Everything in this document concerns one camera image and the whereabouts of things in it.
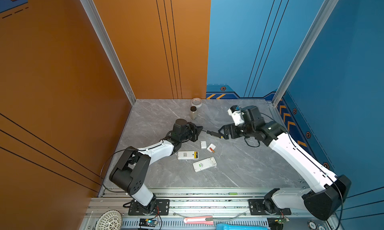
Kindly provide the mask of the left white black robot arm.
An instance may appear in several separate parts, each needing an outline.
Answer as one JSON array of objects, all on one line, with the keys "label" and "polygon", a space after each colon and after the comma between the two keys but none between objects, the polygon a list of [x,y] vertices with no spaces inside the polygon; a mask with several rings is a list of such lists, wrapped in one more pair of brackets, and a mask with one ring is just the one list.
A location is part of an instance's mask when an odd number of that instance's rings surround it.
[{"label": "left white black robot arm", "polygon": [[156,196],[146,187],[148,168],[158,160],[177,153],[184,142],[196,142],[203,127],[177,119],[160,142],[144,147],[127,147],[109,175],[109,180],[125,191],[146,211],[156,207]]}]

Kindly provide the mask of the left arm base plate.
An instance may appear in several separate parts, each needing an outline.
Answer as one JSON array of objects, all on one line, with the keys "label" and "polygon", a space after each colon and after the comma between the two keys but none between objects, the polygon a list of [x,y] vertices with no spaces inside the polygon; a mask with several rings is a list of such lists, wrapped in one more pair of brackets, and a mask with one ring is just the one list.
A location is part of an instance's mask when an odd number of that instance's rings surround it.
[{"label": "left arm base plate", "polygon": [[168,199],[156,199],[151,201],[147,206],[140,204],[138,201],[133,200],[130,202],[128,211],[129,216],[154,216],[159,214],[160,216],[167,216],[170,210],[170,200]]}]

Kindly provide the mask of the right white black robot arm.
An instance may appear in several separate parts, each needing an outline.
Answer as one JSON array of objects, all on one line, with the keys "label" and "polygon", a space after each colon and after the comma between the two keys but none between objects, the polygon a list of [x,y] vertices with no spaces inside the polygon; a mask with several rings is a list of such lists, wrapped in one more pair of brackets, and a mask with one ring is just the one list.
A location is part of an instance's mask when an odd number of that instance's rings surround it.
[{"label": "right white black robot arm", "polygon": [[307,189],[275,188],[264,196],[263,205],[269,215],[283,209],[307,210],[319,220],[328,220],[343,207],[352,182],[345,175],[337,176],[321,165],[294,142],[288,130],[278,122],[264,120],[257,106],[228,109],[232,124],[224,125],[219,134],[224,139],[255,138],[278,153],[308,184]]}]

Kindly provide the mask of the white battery cover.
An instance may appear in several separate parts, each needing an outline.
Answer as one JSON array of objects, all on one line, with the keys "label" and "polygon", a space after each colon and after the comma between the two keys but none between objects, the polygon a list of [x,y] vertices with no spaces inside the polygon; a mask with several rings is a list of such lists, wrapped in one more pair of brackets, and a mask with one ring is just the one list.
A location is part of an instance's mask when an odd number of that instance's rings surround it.
[{"label": "white battery cover", "polygon": [[207,150],[208,150],[209,152],[211,152],[210,148],[213,149],[213,150],[215,151],[216,146],[215,146],[214,144],[211,143],[211,144],[207,147]]},{"label": "white battery cover", "polygon": [[206,141],[201,141],[201,149],[206,149],[207,148],[207,143]]}]

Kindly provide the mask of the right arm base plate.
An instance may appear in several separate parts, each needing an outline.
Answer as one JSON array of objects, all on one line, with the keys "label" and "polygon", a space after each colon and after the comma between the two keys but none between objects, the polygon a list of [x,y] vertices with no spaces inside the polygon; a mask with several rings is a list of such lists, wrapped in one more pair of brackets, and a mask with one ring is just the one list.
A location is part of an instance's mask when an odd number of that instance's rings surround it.
[{"label": "right arm base plate", "polygon": [[252,216],[289,216],[292,214],[291,209],[279,209],[270,200],[250,199],[248,200],[248,204]]}]

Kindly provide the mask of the black yellow screwdriver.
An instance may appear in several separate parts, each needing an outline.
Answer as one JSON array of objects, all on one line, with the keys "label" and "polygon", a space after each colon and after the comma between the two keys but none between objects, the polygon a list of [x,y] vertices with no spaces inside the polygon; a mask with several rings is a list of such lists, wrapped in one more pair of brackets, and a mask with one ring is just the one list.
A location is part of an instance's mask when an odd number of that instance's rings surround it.
[{"label": "black yellow screwdriver", "polygon": [[222,139],[222,138],[223,138],[223,136],[222,136],[220,133],[218,133],[218,132],[214,132],[214,131],[209,131],[209,130],[207,130],[206,133],[209,134],[209,135],[211,135],[211,136],[217,137],[217,138],[219,138],[219,139]]}]

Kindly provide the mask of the white remote control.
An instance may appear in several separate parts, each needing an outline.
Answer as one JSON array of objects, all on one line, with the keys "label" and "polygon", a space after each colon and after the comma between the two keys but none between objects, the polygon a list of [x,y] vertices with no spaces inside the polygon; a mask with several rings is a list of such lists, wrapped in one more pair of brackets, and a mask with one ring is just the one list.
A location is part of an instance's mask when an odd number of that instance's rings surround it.
[{"label": "white remote control", "polygon": [[196,173],[216,166],[217,162],[214,157],[209,157],[193,163],[193,168]]}]

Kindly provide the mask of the white remote with display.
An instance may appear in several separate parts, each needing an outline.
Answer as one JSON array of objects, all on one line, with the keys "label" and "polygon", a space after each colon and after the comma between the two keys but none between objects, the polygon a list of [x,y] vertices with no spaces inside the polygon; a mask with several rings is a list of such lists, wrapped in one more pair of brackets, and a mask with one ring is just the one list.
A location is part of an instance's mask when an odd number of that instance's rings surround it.
[{"label": "white remote with display", "polygon": [[178,151],[178,160],[194,160],[199,159],[199,153],[197,151]]}]

